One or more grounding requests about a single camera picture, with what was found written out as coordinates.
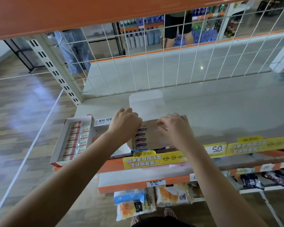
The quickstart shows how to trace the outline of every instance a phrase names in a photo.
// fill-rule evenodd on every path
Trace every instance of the packaged bread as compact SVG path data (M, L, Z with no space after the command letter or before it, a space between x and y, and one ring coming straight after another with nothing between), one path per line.
M159 207L193 203L192 191L186 183L156 186L155 191Z
M117 205L117 221L124 220L144 213L151 213L156 210L154 189L146 188L146 199L123 202Z

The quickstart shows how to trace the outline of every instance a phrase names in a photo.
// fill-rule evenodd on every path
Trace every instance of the person's right hand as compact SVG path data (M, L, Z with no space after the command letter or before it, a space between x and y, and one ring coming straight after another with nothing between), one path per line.
M158 129L171 141L175 148L180 151L191 148L194 136L186 115L168 114L159 118L156 124L166 126L166 128L159 126Z

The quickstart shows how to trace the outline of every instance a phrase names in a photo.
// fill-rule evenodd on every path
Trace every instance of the yellow price strip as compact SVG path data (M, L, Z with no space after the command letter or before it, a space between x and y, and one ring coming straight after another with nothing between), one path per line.
M204 145L204 147L211 158L217 158L226 154L227 143ZM147 150L135 152L133 154L133 157L123 158L125 169L161 166L183 162L187 162L187 159L181 151L172 151L157 154L154 150Z
M246 153L256 153L269 150L284 149L284 136L254 140L251 142L229 143L227 145L226 155L236 155L236 154L246 154Z

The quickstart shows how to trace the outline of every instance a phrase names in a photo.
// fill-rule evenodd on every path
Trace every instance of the black crate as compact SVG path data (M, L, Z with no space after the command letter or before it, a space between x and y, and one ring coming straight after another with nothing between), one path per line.
M271 0L270 2L269 0L263 0L258 6L257 11L264 11L268 3L269 5L266 11L264 12L264 16L273 17L281 14L283 9L278 9L278 8L284 8L284 0Z

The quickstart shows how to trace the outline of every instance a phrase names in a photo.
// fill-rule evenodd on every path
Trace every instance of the person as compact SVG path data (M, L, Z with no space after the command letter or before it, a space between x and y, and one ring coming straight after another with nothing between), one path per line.
M81 29L69 29L53 32L57 43L68 64L71 74L78 74L83 83L91 67L90 61L94 60L91 49Z
M0 221L0 227L56 226L102 165L122 144L130 140L141 124L142 119L131 108L118 110L103 135L25 196ZM161 117L157 125L191 164L218 227L267 226L214 164L203 145L195 139L185 115L168 114ZM135 218L138 221L133 220L133 226L163 226L165 223L186 225L173 217L170 210L166 211L166 215L170 216L169 220L164 217L141 221Z
M164 33L165 48L172 48L174 46L178 27L179 27L179 33L182 34L183 32L183 37L185 38L186 45L193 44L193 34L191 33L191 27L192 27L191 21L192 21L192 13L190 11L186 11L186 15L185 11L165 15L165 33Z

